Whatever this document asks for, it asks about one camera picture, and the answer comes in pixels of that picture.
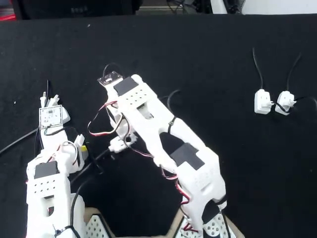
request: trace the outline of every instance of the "electrical plug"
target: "electrical plug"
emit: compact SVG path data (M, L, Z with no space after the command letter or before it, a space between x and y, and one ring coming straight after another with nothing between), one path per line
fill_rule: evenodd
M41 108L45 107L46 92L43 92L43 96L40 97L40 101L41 101Z
M285 116L289 114L290 108L294 106L296 101L294 100L294 95L289 91L283 91L280 93L277 99L277 103L285 110L283 111L278 105L275 106L275 111L281 113Z
M58 101L59 101L59 97L58 97L58 94L56 94L53 98L50 99L48 107L56 106Z
M254 112L259 114L268 114L274 102L271 101L269 92L260 89L254 96Z

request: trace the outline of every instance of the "white robotic arm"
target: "white robotic arm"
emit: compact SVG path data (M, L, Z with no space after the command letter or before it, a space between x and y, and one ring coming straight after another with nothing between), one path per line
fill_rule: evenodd
M58 95L40 108L39 130L44 148L27 167L27 238L85 237L85 204L76 199L73 224L70 224L71 194L68 176L84 166L84 136L68 141L63 123L70 120L64 107L57 105Z
M123 79L112 72L98 81L107 90L106 109L118 134L110 142L109 149L117 153L130 147L137 139L134 135L137 132L149 152L141 154L152 157L157 166L175 174L176 187L183 194L182 210L190 224L183 229L182 235L190 237L186 232L189 226L191 231L196 231L195 237L219 234L210 229L214 217L226 206L218 155L165 107L140 76L135 74ZM178 137L184 144L167 154L159 137L162 132Z

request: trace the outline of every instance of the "white plastic bracket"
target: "white plastic bracket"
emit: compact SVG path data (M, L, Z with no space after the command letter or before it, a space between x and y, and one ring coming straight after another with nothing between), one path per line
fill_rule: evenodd
M228 226L231 238L236 238L232 229ZM223 215L221 213L217 214L208 223L204 224L204 230L210 237L220 237L227 238L228 231L224 223Z
M271 101L269 92L260 89L254 96L254 112L259 114L268 114L274 103Z
M93 215L87 223L85 238L110 238L99 215Z
M279 105L281 105L285 109L285 111L289 111L290 108L294 106L296 101L294 101L293 94L291 94L289 91L283 91L278 96L277 103L279 103ZM284 112L278 105L275 106L275 111L285 116L289 114Z

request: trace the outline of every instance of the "black felt mat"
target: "black felt mat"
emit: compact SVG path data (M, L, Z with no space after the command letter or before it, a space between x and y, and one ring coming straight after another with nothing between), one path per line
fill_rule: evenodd
M175 114L220 157L228 217L246 237L311 237L316 225L317 111L301 101L291 115L253 112L260 81L273 100L285 90L317 96L316 15L153 16L7 22L0 24L0 147L38 124L46 80L72 124L101 152L108 137L86 125L106 99L97 83L109 62L138 73L158 95L182 90ZM105 117L99 127L109 129ZM0 157L1 237L24 237L26 164L33 139ZM180 195L158 168L132 152L104 161L106 175L84 190L118 236L165 234Z

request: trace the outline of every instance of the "white connector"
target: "white connector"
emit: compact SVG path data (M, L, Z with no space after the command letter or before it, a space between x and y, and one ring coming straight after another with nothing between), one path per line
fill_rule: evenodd
M41 101L41 108L45 107L46 92L43 92L43 96L40 97L40 101Z
M48 107L56 106L58 101L59 101L59 97L58 97L58 94L56 94L53 98L50 99Z
M254 112L259 114L268 114L274 103L271 101L269 92L260 89L254 96Z
M130 137L130 141L126 142L126 144L123 142L123 140L119 136L112 139L110 141L110 145L108 147L109 151L114 152L114 153L119 153L119 152L125 150L126 148L128 148L128 146L132 145L134 142L136 142L136 140L138 138L133 133L130 134L129 137Z
M279 105L281 105L287 112L284 112L278 105L275 106L275 111L287 116L289 114L288 111L294 106L296 101L294 101L293 94L291 94L289 91L283 91L278 96L277 103L279 103Z
M77 146L77 147L81 147L83 146L84 144L84 141L85 141L85 137L83 136L83 134L80 134L76 137L75 141L74 141L74 144Z

